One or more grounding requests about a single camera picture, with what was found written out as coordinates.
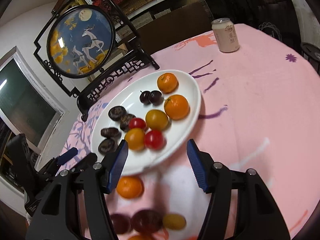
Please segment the mandarin orange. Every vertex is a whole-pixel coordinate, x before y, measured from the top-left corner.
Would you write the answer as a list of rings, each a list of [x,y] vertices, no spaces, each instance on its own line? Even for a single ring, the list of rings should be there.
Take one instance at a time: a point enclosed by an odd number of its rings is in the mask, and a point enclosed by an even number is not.
[[[123,176],[118,181],[116,191],[125,199],[138,198],[144,192],[143,181],[139,177]]]
[[[164,111],[172,120],[184,119],[189,114],[189,109],[187,99],[180,94],[171,95],[164,102]]]
[[[178,87],[178,79],[172,73],[164,73],[158,77],[157,86],[162,93],[169,94]]]

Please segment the yellow longan fruit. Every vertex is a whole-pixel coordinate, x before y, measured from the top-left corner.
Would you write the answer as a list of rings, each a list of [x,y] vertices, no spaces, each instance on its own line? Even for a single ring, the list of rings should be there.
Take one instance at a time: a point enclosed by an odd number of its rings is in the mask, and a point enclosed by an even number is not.
[[[179,231],[186,225],[186,219],[178,213],[168,213],[163,217],[163,226],[167,229]]]

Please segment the dark red plum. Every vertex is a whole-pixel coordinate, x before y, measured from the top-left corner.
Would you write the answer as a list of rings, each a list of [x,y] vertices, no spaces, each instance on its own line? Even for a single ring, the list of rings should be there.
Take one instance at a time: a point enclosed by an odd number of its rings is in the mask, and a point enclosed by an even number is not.
[[[144,209],[132,216],[131,225],[138,233],[150,235],[163,227],[163,217],[155,210]]]
[[[117,235],[123,235],[131,231],[131,218],[129,216],[114,213],[110,215],[110,219]]]

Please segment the small orange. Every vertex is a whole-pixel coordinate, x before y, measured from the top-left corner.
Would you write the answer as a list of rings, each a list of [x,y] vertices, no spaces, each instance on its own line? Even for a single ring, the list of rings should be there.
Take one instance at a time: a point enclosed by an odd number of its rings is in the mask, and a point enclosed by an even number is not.
[[[154,238],[150,235],[133,235],[127,240],[154,240]]]

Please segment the dark water chestnut bottom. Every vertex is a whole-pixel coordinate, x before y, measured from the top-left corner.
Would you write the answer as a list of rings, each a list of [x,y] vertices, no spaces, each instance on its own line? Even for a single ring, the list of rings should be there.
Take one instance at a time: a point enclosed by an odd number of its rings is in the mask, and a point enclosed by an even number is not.
[[[113,138],[104,139],[98,146],[98,151],[102,155],[114,152],[117,149],[117,141]]]

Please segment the dark water chestnut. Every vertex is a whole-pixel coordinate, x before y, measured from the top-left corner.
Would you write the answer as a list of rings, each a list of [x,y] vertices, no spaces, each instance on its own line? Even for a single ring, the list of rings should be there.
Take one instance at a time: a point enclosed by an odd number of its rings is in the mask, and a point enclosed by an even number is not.
[[[117,141],[113,138],[104,139],[98,146],[98,151],[102,155],[114,152],[117,149]]]
[[[121,137],[121,132],[115,127],[103,128],[100,130],[100,134],[105,138],[118,139]]]
[[[130,130],[129,123],[130,121],[135,118],[136,116],[133,114],[125,114],[120,118],[120,129],[124,132],[127,132]]]
[[[108,116],[113,121],[119,121],[126,114],[127,111],[123,106],[114,106],[108,111]]]

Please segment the orange cherry tomato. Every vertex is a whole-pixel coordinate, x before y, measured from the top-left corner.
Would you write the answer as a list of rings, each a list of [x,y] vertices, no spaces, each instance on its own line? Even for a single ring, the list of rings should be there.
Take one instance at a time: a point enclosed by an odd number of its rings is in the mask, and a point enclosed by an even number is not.
[[[129,130],[124,137],[130,150],[141,151],[144,149],[145,132],[141,128]]]

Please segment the dark water chestnut top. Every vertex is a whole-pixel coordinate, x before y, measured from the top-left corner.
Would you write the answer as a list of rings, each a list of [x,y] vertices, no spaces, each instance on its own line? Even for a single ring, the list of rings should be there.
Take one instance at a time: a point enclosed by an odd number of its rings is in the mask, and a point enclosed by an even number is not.
[[[108,116],[113,121],[119,121],[126,114],[127,111],[123,106],[114,106],[108,111]]]

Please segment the yellow plum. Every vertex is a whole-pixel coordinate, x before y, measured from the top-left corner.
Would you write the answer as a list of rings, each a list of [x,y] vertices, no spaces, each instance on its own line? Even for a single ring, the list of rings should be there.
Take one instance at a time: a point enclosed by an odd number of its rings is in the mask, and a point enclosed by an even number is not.
[[[151,130],[163,131],[168,126],[169,118],[163,111],[153,109],[146,114],[145,122]]]

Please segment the dark cherry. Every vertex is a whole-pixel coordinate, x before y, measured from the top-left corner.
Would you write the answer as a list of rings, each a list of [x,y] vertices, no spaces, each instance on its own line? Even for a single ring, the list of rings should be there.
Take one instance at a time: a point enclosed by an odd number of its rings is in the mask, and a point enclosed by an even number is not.
[[[140,102],[142,103],[142,104],[144,104],[144,105],[149,105],[151,102],[150,102],[150,100],[149,100],[149,95],[150,95],[150,91],[148,91],[148,90],[145,90],[145,91],[143,91],[143,92],[141,92],[141,94],[140,94],[140,97],[139,97],[139,100],[140,100]]]
[[[163,102],[162,93],[159,90],[153,90],[150,92],[148,100],[154,106],[158,106]]]

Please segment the dark cherry right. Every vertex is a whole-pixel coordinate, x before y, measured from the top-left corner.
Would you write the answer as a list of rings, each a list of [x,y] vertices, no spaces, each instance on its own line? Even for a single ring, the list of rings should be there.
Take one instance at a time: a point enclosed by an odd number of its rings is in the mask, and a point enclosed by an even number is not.
[[[150,92],[148,100],[154,106],[158,106],[163,102],[162,93],[159,90],[153,90]]]

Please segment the pink printed tablecloth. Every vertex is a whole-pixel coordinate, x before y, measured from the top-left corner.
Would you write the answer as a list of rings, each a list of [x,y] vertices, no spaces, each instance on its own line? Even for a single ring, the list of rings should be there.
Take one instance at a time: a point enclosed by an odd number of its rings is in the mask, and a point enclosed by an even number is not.
[[[202,104],[190,134],[198,148],[231,170],[254,168],[277,202],[293,239],[319,202],[319,75],[293,49],[244,24],[235,25],[240,49],[224,54],[212,31],[165,48],[152,57],[161,70],[178,69],[197,81]],[[153,67],[116,79],[89,112],[76,119],[61,152],[76,147],[70,167],[90,152],[91,134],[109,101]],[[197,185],[185,143],[141,175],[144,193],[125,200],[105,195],[110,213],[141,209],[179,213],[181,231],[162,229],[155,239],[196,239],[210,195]]]

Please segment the round deer embroidery screen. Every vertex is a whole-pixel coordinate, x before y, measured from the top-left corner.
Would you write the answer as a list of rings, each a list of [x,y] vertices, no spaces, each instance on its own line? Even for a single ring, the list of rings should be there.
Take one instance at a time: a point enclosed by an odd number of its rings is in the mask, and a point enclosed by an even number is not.
[[[35,38],[34,56],[44,70],[69,96],[76,98],[82,121],[103,91],[126,73],[159,65],[140,44],[140,35],[113,0],[108,9],[92,4],[61,6]],[[109,59],[120,43],[116,31],[128,27],[133,38],[129,51],[114,63]]]

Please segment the black stool right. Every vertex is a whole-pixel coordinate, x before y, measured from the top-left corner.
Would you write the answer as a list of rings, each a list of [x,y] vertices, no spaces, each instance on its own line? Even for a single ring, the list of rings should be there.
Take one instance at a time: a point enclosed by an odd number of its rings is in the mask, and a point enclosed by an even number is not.
[[[306,59],[315,69],[317,74],[319,74],[320,67],[320,49],[310,43],[301,43],[302,56]]]

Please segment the black chair back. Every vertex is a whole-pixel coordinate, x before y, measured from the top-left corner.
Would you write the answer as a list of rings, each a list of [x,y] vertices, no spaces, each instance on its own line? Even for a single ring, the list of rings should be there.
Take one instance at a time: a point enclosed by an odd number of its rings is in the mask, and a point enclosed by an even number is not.
[[[213,19],[229,18],[258,29],[301,53],[298,18],[292,0],[204,0]]]

